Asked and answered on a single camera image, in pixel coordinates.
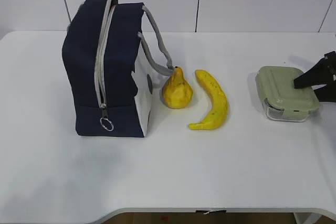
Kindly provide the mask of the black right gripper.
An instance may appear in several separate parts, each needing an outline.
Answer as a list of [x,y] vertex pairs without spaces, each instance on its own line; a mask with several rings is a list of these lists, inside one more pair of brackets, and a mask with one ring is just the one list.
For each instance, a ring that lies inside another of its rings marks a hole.
[[319,102],[336,103],[336,82],[334,81],[336,68],[336,52],[331,51],[324,55],[310,70],[294,79],[294,88],[302,89],[306,87],[326,84],[315,89],[314,93]]

